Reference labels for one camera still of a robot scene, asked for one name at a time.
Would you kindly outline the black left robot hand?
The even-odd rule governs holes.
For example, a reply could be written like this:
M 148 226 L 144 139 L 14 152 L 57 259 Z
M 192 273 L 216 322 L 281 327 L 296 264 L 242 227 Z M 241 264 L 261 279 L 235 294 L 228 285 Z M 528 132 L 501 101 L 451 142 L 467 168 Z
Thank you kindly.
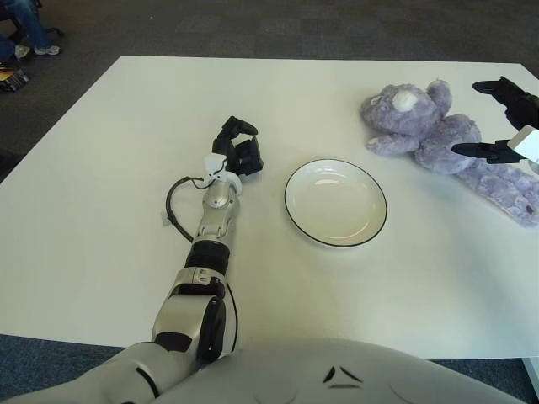
M 239 135 L 251 136 L 250 139 L 234 145 L 232 140 Z M 230 116 L 212 144 L 212 152 L 226 157 L 225 168 L 236 175 L 251 175 L 263 169 L 255 126 L 234 116 Z

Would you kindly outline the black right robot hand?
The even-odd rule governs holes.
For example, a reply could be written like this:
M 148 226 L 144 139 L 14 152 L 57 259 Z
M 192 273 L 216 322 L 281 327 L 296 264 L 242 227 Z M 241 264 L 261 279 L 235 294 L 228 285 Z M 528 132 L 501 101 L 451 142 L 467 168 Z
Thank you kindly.
M 484 159 L 488 164 L 518 163 L 528 160 L 538 164 L 538 97 L 519 88 L 506 77 L 496 81 L 475 82 L 472 88 L 492 96 L 505 106 L 505 116 L 517 133 L 508 140 L 489 143 L 460 143 L 451 150 L 465 157 Z

